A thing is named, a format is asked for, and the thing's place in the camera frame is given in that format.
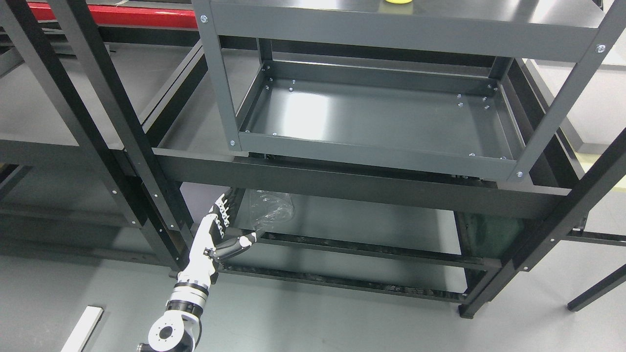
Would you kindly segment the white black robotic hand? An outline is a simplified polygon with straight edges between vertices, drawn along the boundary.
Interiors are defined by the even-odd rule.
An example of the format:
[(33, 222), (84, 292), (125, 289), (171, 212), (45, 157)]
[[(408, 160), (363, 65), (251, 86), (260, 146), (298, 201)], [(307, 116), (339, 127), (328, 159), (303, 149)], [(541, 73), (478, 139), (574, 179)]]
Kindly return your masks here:
[(247, 231), (236, 238), (225, 238), (233, 205), (232, 190), (229, 190), (217, 198), (203, 217), (188, 252), (188, 265), (177, 276), (178, 286), (191, 285), (208, 290), (217, 282), (221, 262), (243, 253), (257, 243), (259, 234), (255, 231)]

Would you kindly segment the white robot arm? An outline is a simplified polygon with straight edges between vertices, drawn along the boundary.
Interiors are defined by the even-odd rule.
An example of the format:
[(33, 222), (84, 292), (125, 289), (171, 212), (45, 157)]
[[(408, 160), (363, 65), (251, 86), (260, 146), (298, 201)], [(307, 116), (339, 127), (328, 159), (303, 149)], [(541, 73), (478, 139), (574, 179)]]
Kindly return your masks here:
[(165, 312), (150, 327), (148, 341), (137, 352), (194, 352), (202, 334), (201, 316), (210, 285), (178, 282)]

